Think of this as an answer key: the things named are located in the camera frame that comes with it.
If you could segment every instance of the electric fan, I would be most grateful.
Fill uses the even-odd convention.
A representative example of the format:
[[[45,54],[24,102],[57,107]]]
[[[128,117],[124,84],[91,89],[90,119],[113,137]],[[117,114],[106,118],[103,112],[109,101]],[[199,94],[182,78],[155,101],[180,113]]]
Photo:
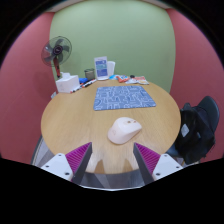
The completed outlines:
[[[41,52],[44,64],[55,67],[57,77],[60,78],[59,65],[63,64],[70,56],[72,51],[71,42],[65,37],[55,37],[49,40]]]

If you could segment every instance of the clear container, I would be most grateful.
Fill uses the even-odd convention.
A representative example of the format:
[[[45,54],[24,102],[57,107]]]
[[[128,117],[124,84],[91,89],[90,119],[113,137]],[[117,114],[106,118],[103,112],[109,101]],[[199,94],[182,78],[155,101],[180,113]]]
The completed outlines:
[[[93,80],[93,79],[95,79],[94,68],[86,69],[84,72],[85,72],[85,77],[86,77],[88,80]]]

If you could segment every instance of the round table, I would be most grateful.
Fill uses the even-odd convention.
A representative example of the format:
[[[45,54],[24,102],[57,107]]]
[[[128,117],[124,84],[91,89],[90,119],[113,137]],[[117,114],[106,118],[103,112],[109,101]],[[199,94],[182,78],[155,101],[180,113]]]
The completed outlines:
[[[41,119],[43,139],[53,154],[68,152],[92,142],[93,153],[86,172],[118,174],[138,169],[133,154],[137,142],[163,154],[174,143],[180,130],[180,111],[174,99],[150,82],[141,85],[156,102],[155,107],[95,111],[98,87],[126,85],[117,80],[97,81],[72,94],[57,94],[45,108]],[[123,145],[112,143],[107,133],[119,117],[130,117],[142,130]]]

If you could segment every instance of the blue placemat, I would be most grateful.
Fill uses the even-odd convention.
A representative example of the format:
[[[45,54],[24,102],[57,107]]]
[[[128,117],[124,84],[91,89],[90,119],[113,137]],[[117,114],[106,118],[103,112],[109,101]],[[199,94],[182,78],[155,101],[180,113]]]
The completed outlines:
[[[94,110],[155,107],[156,103],[142,86],[99,87],[96,91]]]

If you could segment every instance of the pen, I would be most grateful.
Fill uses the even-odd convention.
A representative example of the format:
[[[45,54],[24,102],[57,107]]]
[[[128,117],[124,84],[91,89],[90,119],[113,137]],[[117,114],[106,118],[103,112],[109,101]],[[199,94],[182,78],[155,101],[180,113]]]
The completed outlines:
[[[70,93],[74,93],[74,92],[76,92],[76,91],[78,91],[79,89],[81,89],[82,87],[81,86],[79,86],[78,88],[76,88],[76,89],[74,89],[74,90],[72,90],[72,91],[70,91]]]
[[[89,86],[90,84],[92,84],[94,82],[96,82],[96,79],[94,79],[94,80],[92,80],[90,82],[87,82],[85,85],[82,85],[82,87],[87,87],[87,86]]]

